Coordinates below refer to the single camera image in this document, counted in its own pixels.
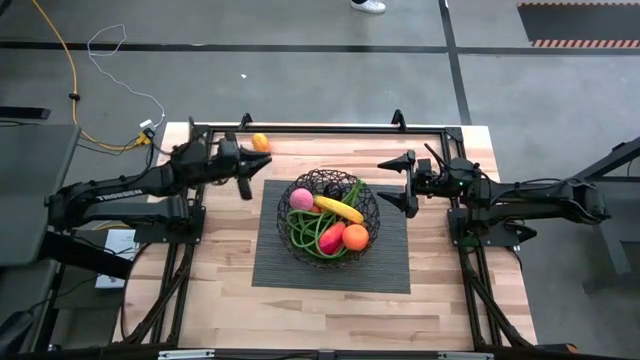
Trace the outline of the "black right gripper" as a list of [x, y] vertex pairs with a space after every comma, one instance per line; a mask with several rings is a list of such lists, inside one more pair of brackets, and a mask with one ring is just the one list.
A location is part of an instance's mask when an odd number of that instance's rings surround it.
[[379, 169], [392, 170], [398, 173], [408, 171], [407, 194], [393, 192], [378, 192], [377, 195], [398, 208], [406, 218], [414, 218], [418, 212], [418, 195], [433, 197], [439, 191], [440, 174], [433, 170], [429, 158], [416, 160], [414, 150], [408, 150], [403, 155], [379, 163]]

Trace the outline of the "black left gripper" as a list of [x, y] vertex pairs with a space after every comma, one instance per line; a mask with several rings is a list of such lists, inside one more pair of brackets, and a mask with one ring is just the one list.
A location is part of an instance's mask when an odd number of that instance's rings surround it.
[[225, 173], [236, 179], [241, 198], [251, 200], [249, 177], [253, 177], [272, 161], [271, 154], [244, 149], [237, 142], [234, 132], [225, 132], [218, 141], [216, 156]]

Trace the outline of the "pink peach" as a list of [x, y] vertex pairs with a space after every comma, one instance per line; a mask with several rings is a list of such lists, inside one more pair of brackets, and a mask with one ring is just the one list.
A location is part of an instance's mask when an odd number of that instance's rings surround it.
[[305, 188], [297, 188], [291, 192], [289, 204], [295, 210], [310, 211], [314, 206], [313, 195]]

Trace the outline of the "yellow banana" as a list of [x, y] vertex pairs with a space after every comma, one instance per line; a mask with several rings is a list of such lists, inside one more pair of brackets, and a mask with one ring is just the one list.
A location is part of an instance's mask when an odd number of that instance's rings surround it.
[[332, 212], [352, 223], [362, 224], [364, 222], [364, 216], [358, 210], [341, 201], [321, 195], [315, 195], [313, 200], [319, 208]]

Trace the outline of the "orange fruit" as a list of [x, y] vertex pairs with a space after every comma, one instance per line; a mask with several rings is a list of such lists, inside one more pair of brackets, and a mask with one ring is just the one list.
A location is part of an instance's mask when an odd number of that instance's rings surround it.
[[369, 243], [369, 232], [362, 225], [349, 225], [342, 233], [342, 242], [351, 251], [362, 251]]

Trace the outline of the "green long bean bundle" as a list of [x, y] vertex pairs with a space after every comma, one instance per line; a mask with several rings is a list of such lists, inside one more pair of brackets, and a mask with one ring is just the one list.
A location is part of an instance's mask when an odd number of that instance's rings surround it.
[[[338, 201], [341, 201], [356, 209], [355, 207], [356, 201], [358, 200], [358, 197], [360, 196], [360, 192], [363, 189], [364, 189], [364, 183], [360, 180], [357, 180], [355, 184], [347, 192], [347, 194], [344, 195], [342, 199]], [[340, 249], [333, 255], [325, 255], [320, 251], [318, 247], [318, 239], [320, 238], [322, 233], [325, 230], [327, 230], [330, 226], [332, 226], [338, 221], [343, 222], [346, 225], [346, 227], [349, 225], [355, 224], [332, 212], [321, 209], [321, 213], [314, 213], [314, 212], [311, 212], [311, 210], [310, 211], [295, 210], [291, 207], [291, 210], [287, 213], [285, 220], [287, 223], [287, 228], [289, 233], [288, 237], [291, 244], [295, 248], [305, 251], [312, 257], [315, 257], [321, 260], [335, 260], [343, 256], [346, 256], [348, 253], [361, 252], [361, 251], [351, 251], [347, 249], [344, 246], [343, 242]], [[371, 235], [369, 232], [368, 245], [370, 244], [370, 240], [371, 240]]]

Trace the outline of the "grey woven placemat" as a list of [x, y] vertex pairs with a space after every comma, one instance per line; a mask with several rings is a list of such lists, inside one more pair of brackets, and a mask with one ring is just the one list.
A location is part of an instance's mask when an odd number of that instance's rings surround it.
[[380, 226], [377, 239], [358, 260], [341, 268], [320, 269], [297, 260], [285, 247], [277, 226], [277, 206], [290, 183], [267, 180], [252, 284], [256, 287], [299, 288], [408, 294], [410, 271], [407, 219], [389, 202], [376, 197]]

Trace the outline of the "red yellow mango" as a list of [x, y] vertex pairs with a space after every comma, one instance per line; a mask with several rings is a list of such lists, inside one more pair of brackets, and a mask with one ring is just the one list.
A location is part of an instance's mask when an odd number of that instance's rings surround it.
[[346, 225], [338, 221], [325, 230], [318, 239], [318, 247], [325, 255], [333, 255], [342, 246], [342, 233]]

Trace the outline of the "black wire basket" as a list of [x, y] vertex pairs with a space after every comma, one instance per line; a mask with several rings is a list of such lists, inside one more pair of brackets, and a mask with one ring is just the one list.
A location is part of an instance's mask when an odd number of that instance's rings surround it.
[[[360, 196], [356, 201], [355, 207], [365, 216], [364, 224], [371, 235], [368, 247], [364, 251], [348, 253], [346, 256], [335, 260], [321, 260], [312, 257], [301, 249], [295, 248], [289, 241], [289, 233], [285, 220], [287, 213], [291, 210], [291, 207], [289, 206], [289, 196], [291, 192], [296, 188], [302, 187], [310, 190], [314, 195], [323, 195], [323, 189], [327, 184], [337, 183], [342, 187], [344, 196], [357, 180], [364, 183], [364, 189], [360, 192]], [[380, 211], [377, 200], [369, 186], [360, 178], [339, 170], [314, 169], [299, 176], [290, 185], [288, 185], [284, 191], [277, 207], [276, 226], [285, 248], [296, 260], [320, 269], [337, 269], [360, 260], [360, 258], [362, 258], [371, 248], [378, 237], [380, 228]]]

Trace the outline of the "white box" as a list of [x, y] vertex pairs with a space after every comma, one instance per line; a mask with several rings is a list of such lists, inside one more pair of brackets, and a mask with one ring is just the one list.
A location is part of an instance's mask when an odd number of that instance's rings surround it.
[[[134, 241], [134, 229], [111, 229], [107, 232], [105, 247], [115, 255], [132, 260], [139, 245]], [[124, 287], [125, 280], [101, 274], [95, 282], [96, 289], [117, 289]]]

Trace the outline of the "person's foot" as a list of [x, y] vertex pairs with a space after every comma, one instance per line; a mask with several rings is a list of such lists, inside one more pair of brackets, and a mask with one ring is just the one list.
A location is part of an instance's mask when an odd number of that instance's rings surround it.
[[381, 0], [350, 0], [353, 9], [370, 14], [383, 14], [386, 5]]

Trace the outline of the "black hazard striped floor mat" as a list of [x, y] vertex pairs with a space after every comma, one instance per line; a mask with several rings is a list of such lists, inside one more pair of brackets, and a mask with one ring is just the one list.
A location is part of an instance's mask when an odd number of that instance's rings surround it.
[[640, 3], [522, 2], [517, 10], [535, 48], [640, 48]]

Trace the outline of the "black flat bar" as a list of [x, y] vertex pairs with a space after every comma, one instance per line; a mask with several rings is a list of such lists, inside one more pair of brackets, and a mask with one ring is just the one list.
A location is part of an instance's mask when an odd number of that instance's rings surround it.
[[47, 108], [0, 106], [0, 118], [46, 120], [50, 114]]

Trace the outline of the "black aluminium table frame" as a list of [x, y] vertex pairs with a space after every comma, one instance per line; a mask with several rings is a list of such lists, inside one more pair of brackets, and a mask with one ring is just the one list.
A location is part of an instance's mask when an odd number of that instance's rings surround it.
[[252, 282], [263, 185], [311, 169], [337, 169], [368, 184], [401, 185], [381, 168], [407, 150], [451, 150], [499, 175], [489, 130], [464, 126], [455, 143], [431, 125], [251, 123], [273, 160], [239, 198], [234, 183], [208, 187], [204, 237], [196, 247], [179, 334], [183, 347], [469, 350], [473, 346], [460, 260], [448, 233], [447, 201], [422, 200], [408, 222], [406, 294], [257, 287]]

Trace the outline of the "silver bracket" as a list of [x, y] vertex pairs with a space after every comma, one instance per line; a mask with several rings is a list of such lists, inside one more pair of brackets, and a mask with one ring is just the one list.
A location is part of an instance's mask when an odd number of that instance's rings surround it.
[[176, 349], [160, 351], [157, 360], [208, 360], [214, 357], [214, 349]]
[[491, 353], [479, 352], [438, 352], [438, 360], [495, 360]]

